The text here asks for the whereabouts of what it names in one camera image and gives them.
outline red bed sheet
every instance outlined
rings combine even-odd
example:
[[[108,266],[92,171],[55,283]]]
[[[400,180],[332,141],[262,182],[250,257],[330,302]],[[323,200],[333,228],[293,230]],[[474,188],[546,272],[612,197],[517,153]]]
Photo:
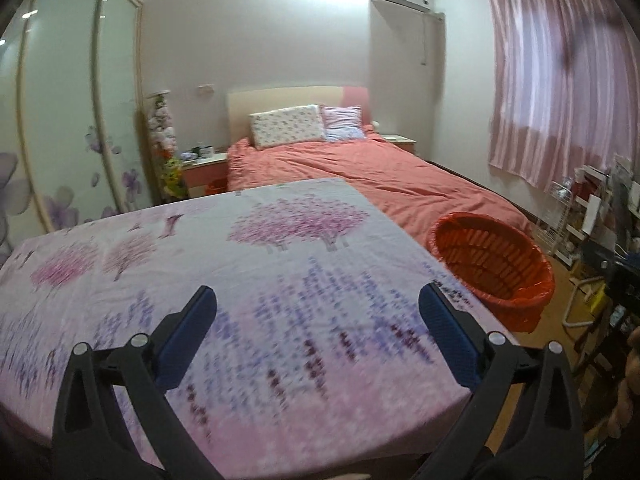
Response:
[[[230,191],[310,178],[341,177],[426,247],[441,216],[466,211],[530,232],[527,218],[494,192],[424,162],[367,131],[367,139],[299,142],[256,150],[248,139],[228,152]]]

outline frosted glass door panel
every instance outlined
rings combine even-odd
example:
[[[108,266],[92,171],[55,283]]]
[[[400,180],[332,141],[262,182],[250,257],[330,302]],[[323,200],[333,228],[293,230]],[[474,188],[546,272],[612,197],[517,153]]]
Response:
[[[55,229],[115,213],[92,99],[97,0],[36,0],[24,59],[24,130],[33,186]]]
[[[129,0],[102,0],[98,66],[108,157],[129,211],[152,206],[136,133],[136,15]]]
[[[28,12],[30,1],[22,3],[0,38],[0,267],[22,241],[44,234],[31,197],[16,114],[22,15]]]

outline purple striped pillow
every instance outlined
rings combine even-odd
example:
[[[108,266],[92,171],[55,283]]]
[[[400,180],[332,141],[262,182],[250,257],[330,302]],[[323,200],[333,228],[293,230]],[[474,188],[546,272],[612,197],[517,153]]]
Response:
[[[362,129],[362,107],[349,106],[347,108],[322,106],[322,120],[326,140],[365,139]]]

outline floral tablecloth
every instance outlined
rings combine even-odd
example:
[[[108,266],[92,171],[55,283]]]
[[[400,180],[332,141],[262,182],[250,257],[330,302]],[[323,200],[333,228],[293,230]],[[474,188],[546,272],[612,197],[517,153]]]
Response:
[[[229,479],[424,453],[468,397],[417,309],[437,280],[503,327],[340,179],[160,206],[27,240],[0,270],[0,402],[49,438],[68,354],[151,332],[200,285],[218,316],[167,397]],[[117,391],[143,457],[155,458]]]

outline blue gripper pad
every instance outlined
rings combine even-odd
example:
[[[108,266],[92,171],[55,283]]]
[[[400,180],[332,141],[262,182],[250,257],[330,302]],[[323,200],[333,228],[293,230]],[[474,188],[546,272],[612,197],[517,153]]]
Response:
[[[460,386],[475,392],[482,380],[478,371],[480,354],[456,320],[449,300],[434,283],[430,283],[420,291],[418,309],[453,377]]]
[[[218,303],[208,286],[201,286],[184,309],[166,316],[152,338],[164,339],[156,355],[156,387],[161,391],[180,386],[198,348],[216,319]]]

